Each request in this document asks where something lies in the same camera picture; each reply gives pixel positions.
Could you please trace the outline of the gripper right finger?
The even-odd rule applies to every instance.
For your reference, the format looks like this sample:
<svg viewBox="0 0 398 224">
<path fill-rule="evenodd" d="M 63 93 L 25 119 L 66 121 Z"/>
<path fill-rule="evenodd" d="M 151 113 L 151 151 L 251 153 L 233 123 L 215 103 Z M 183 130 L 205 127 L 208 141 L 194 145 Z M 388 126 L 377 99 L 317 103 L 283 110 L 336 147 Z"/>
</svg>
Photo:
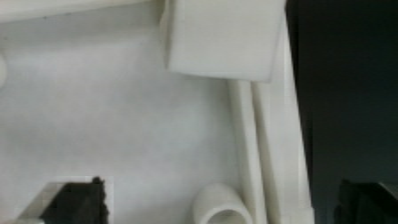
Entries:
<svg viewBox="0 0 398 224">
<path fill-rule="evenodd" d="M 398 184 L 342 181 L 334 224 L 398 224 Z"/>
</svg>

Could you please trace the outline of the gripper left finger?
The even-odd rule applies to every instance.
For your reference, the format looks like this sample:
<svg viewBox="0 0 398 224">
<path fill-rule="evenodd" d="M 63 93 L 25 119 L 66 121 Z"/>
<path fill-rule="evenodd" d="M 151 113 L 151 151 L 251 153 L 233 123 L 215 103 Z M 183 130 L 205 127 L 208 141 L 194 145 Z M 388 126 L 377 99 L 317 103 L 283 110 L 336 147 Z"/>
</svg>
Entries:
<svg viewBox="0 0 398 224">
<path fill-rule="evenodd" d="M 68 182 L 38 215 L 24 214 L 15 224 L 111 224 L 105 180 Z"/>
</svg>

